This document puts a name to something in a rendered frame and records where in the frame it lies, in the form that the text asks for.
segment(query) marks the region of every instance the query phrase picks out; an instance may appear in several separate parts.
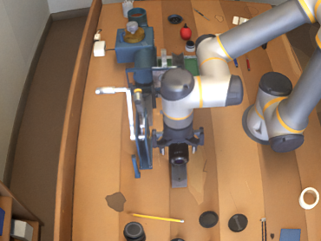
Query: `yellow ring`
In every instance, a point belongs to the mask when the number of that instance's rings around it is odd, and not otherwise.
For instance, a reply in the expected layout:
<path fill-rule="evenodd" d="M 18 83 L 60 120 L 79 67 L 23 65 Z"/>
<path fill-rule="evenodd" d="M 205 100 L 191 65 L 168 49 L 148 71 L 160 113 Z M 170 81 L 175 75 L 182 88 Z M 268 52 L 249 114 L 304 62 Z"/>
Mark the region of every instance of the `yellow ring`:
<path fill-rule="evenodd" d="M 321 41 L 318 38 L 318 35 L 316 35 L 316 41 L 317 41 L 318 47 L 321 48 Z"/>
<path fill-rule="evenodd" d="M 295 134 L 301 134 L 305 129 L 297 131 L 295 129 L 292 129 L 291 127 L 288 127 L 285 122 L 281 119 L 281 116 L 279 115 L 278 112 L 278 106 L 277 106 L 277 116 L 278 116 L 278 122 L 282 125 L 282 127 L 284 127 L 285 129 L 287 129 L 289 132 L 291 133 L 295 133 Z"/>
<path fill-rule="evenodd" d="M 314 16 L 317 18 L 318 6 L 321 4 L 321 0 L 317 1 L 316 6 L 314 7 Z"/>
<path fill-rule="evenodd" d="M 202 91 L 202 83 L 200 81 L 200 77 L 196 76 L 197 82 L 199 83 L 199 90 L 200 90 L 200 108 L 203 107 L 203 91 Z"/>
<path fill-rule="evenodd" d="M 203 63 L 205 63 L 205 62 L 208 62 L 208 61 L 210 61 L 210 60 L 221 60 L 221 61 L 224 61 L 225 63 L 227 63 L 227 61 L 225 60 L 225 59 L 221 59 L 221 58 L 208 58 L 208 59 L 206 59 L 205 61 L 203 61 L 201 64 L 200 64 L 200 66 L 202 66 L 203 65 Z"/>
<path fill-rule="evenodd" d="M 256 105 L 254 105 L 254 108 L 255 108 L 256 114 L 258 114 L 259 118 L 261 118 L 263 120 L 264 117 L 262 116 L 262 114 L 259 113 L 258 109 L 256 108 Z"/>
<path fill-rule="evenodd" d="M 185 119 L 187 119 L 188 117 L 190 117 L 192 115 L 193 111 L 188 115 L 188 116 L 185 116 L 185 117 L 181 117 L 181 118 L 174 118 L 174 117 L 170 117 L 169 115 L 167 115 L 164 110 L 163 110 L 163 114 L 168 118 L 168 119 L 171 119 L 171 120 L 174 120 L 174 121 L 183 121 Z"/>
<path fill-rule="evenodd" d="M 216 38 L 218 39 L 218 43 L 219 43 L 219 45 L 220 45 L 220 48 L 224 51 L 224 53 L 226 54 L 226 56 L 227 56 L 230 60 L 233 60 L 233 59 L 231 58 L 231 56 L 229 56 L 229 55 L 227 54 L 226 49 L 223 47 L 223 44 L 222 44 L 222 42 L 221 42 L 220 39 L 219 39 L 219 36 L 217 36 Z"/>
<path fill-rule="evenodd" d="M 264 112 L 266 111 L 266 109 L 267 108 L 269 108 L 272 104 L 274 104 L 274 103 L 276 103 L 276 102 L 279 102 L 279 101 L 282 101 L 283 99 L 286 99 L 287 97 L 278 97 L 278 98 L 275 98 L 275 99 L 273 99 L 273 100 L 271 100 L 271 101 L 268 101 L 265 105 L 264 105 L 264 107 L 263 107 L 263 114 L 264 114 Z"/>
<path fill-rule="evenodd" d="M 316 19 L 313 16 L 313 14 L 311 13 L 308 5 L 306 5 L 305 0 L 298 0 L 303 8 L 303 10 L 305 11 L 306 15 L 310 18 L 311 23 L 315 23 Z"/>

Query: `brown floor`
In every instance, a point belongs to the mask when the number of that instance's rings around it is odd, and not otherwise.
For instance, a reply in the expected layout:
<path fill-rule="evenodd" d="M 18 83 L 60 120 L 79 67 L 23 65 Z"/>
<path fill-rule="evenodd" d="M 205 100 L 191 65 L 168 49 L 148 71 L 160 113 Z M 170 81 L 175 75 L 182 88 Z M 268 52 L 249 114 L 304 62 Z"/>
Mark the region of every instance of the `brown floor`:
<path fill-rule="evenodd" d="M 39 217 L 41 240 L 53 239 L 62 125 L 85 16 L 52 23 L 29 91 L 10 190 Z"/>

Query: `wooden shelf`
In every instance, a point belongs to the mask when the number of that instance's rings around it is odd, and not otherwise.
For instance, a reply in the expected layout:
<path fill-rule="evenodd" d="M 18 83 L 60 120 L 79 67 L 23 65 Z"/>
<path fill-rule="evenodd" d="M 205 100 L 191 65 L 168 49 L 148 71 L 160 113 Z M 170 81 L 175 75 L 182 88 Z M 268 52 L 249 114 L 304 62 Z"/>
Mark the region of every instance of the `wooden shelf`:
<path fill-rule="evenodd" d="M 29 221 L 29 220 L 23 220 L 23 219 L 18 219 L 24 222 L 27 222 L 28 225 L 31 225 L 34 228 L 34 231 L 32 233 L 32 241 L 38 241 L 38 236 L 39 236 L 39 222 L 37 221 Z M 10 238 L 10 241 L 20 241 L 15 238 Z"/>
<path fill-rule="evenodd" d="M 0 207 L 5 211 L 3 222 L 3 235 L 0 236 L 0 241 L 9 241 L 12 217 L 12 198 L 0 197 Z"/>

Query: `red pen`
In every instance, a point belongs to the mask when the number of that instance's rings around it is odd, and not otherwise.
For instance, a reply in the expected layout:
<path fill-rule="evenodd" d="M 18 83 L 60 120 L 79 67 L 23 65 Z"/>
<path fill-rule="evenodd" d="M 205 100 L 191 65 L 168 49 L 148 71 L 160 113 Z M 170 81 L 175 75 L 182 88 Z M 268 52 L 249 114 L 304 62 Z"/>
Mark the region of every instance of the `red pen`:
<path fill-rule="evenodd" d="M 247 55 L 246 55 L 246 64 L 247 64 L 247 70 L 250 71 L 251 70 L 250 61 L 248 60 Z"/>

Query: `floor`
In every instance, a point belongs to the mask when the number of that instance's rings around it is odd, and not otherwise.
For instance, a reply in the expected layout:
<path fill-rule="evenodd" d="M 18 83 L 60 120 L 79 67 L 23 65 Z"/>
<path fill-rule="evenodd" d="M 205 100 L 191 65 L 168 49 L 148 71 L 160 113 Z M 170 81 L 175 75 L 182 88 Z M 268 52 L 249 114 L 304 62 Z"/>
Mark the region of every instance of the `floor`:
<path fill-rule="evenodd" d="M 56 175 L 69 84 L 86 17 L 53 22 L 29 92 L 10 190 L 44 223 L 41 240 L 53 239 Z M 317 47 L 318 23 L 287 34 L 302 68 Z"/>

